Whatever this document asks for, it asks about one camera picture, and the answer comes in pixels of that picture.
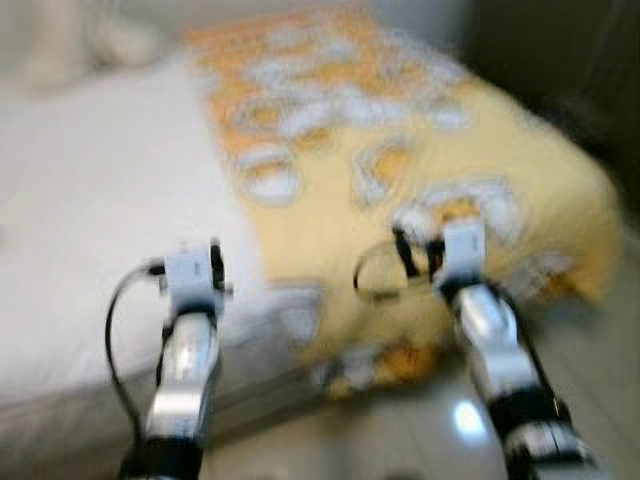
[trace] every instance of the white bed sheet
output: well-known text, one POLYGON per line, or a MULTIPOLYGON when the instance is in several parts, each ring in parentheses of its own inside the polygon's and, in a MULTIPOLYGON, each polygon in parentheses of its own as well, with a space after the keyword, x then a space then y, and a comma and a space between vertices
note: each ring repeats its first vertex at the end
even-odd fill
MULTIPOLYGON (((50 97, 0 87, 0 409, 106 383, 114 286, 181 242, 221 239, 230 341, 262 318, 258 246, 194 92, 182 54, 50 97)), ((123 299, 124 375, 155 364, 166 311, 154 285, 123 299)))

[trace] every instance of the bed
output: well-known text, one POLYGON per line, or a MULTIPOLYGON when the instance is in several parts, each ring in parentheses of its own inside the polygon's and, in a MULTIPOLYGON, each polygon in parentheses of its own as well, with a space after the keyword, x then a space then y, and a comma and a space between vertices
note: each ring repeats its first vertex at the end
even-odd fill
MULTIPOLYGON (((247 412, 422 381, 437 367, 449 317, 428 289, 372 304, 352 288, 354 265, 392 224, 424 239, 480 217, 489 273, 517 298, 571 290, 597 302, 620 223, 608 179, 450 58, 359 8, 189 32, 186 43, 154 69, 52 98, 3 86, 3 477, 45 478, 47 465, 64 470, 60 459, 109 442, 122 453, 103 315, 126 271, 184 243, 220 238, 235 288, 220 324, 218 432, 247 412)), ((114 326, 143 407, 164 302, 140 285, 114 326)))

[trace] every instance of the floor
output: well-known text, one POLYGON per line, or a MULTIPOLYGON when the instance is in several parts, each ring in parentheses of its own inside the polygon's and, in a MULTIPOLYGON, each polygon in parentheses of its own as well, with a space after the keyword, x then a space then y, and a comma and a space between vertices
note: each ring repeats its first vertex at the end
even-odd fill
MULTIPOLYGON (((615 478, 640 478, 640 249, 624 261, 600 316, 576 301, 537 322, 547 373, 615 478)), ((462 362, 429 385, 332 404, 227 441, 202 479, 499 480, 500 449, 462 362)))

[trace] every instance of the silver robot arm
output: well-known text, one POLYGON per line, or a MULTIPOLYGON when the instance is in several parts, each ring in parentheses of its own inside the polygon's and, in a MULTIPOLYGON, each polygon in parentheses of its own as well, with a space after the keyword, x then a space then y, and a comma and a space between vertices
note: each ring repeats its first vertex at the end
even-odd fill
POLYGON ((428 245, 436 291, 454 313, 473 383, 501 439, 511 479, 610 479, 571 423, 506 295, 483 279, 484 226, 450 223, 428 245))
POLYGON ((163 329, 158 389, 141 444, 123 463, 120 477, 197 480, 220 366, 217 319, 225 295, 224 265, 213 245, 166 257, 159 270, 171 314, 163 329))

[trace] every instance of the yellow comforter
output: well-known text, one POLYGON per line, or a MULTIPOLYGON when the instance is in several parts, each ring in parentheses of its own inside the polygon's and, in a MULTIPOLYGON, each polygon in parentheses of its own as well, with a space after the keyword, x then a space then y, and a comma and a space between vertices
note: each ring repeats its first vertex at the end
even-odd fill
MULTIPOLYGON (((329 394, 422 378, 446 337, 449 314, 428 289, 379 304, 353 290, 356 264, 392 224, 424 240, 481 217, 487 273, 516 297, 598 300, 620 223, 607 177, 453 60, 354 8, 187 41, 268 280, 319 308, 312 320, 288 312, 287 325, 306 329, 294 343, 329 394)), ((389 258, 376 260, 382 283, 389 258)))

